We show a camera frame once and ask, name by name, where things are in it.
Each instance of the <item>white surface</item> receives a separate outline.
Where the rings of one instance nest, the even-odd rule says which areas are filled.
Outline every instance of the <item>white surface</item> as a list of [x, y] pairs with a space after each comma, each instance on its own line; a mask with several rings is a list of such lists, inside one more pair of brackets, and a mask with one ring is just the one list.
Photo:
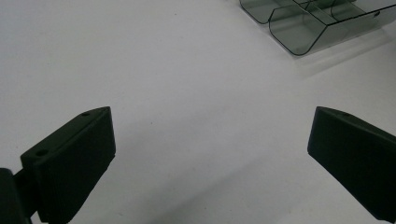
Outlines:
[[306, 146], [317, 105], [396, 134], [395, 30], [293, 58], [237, 0], [5, 1], [1, 166], [110, 105], [117, 157], [72, 223], [380, 223]]

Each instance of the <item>white table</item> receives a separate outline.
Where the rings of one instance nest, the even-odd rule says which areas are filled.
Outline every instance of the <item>white table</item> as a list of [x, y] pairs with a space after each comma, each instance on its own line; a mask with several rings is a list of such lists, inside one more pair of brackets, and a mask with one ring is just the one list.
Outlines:
[[1, 167], [112, 108], [72, 223], [380, 223], [306, 147], [318, 105], [396, 134], [396, 22], [303, 58], [237, 0], [5, 1], [0, 34]]

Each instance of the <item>transparent plastic organizer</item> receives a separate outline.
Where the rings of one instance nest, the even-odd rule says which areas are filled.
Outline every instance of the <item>transparent plastic organizer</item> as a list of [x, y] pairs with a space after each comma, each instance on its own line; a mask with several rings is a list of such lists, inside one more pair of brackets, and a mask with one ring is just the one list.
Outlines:
[[396, 19], [396, 0], [240, 0], [294, 55], [323, 49]]

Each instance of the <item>clear plastic tray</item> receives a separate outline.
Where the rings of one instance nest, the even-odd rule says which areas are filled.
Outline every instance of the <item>clear plastic tray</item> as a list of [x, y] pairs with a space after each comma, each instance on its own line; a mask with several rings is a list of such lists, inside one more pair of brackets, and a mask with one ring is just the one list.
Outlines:
[[323, 49], [396, 19], [396, 0], [240, 0], [294, 55]]

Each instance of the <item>mounting hole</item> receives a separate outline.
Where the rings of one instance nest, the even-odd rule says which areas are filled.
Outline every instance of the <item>mounting hole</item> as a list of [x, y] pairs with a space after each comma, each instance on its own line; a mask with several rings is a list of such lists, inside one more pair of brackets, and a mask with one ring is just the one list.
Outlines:
[[43, 156], [47, 155], [48, 153], [49, 153], [48, 150], [42, 149], [42, 150], [37, 151], [36, 155], [37, 155], [37, 157], [43, 157]]

